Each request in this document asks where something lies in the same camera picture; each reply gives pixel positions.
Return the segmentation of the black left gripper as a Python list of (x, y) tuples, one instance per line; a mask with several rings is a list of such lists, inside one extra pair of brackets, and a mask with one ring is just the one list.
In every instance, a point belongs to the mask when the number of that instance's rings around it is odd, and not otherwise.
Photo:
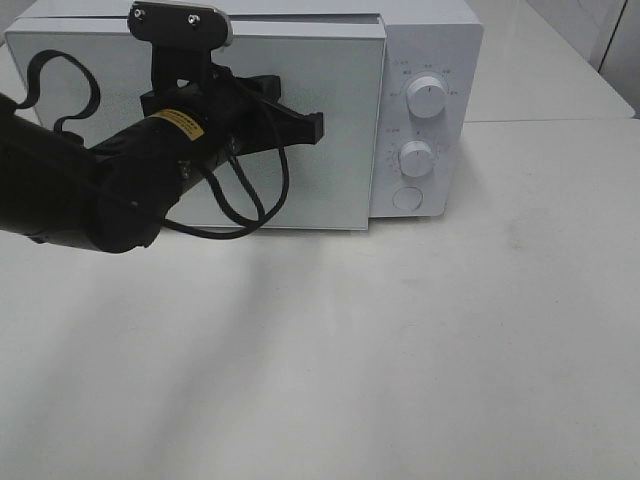
[(219, 165), (220, 155), (316, 145), (324, 136), (322, 112), (304, 115), (278, 103), (279, 76), (235, 76), (211, 51), (154, 46), (151, 85), (140, 98), (143, 165)]

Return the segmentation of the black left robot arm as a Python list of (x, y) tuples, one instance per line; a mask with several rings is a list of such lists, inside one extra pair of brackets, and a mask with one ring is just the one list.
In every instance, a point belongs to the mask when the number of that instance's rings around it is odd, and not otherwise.
[(241, 78), (209, 51), (154, 47), (143, 118), (87, 147), (63, 119), (48, 129), (21, 116), (59, 57), (36, 54), (25, 99), (1, 100), (1, 227), (38, 244), (120, 254), (151, 245), (162, 229), (247, 236), (276, 209), (265, 207), (239, 157), (314, 145), (324, 134), (321, 113), (280, 103), (278, 76)]

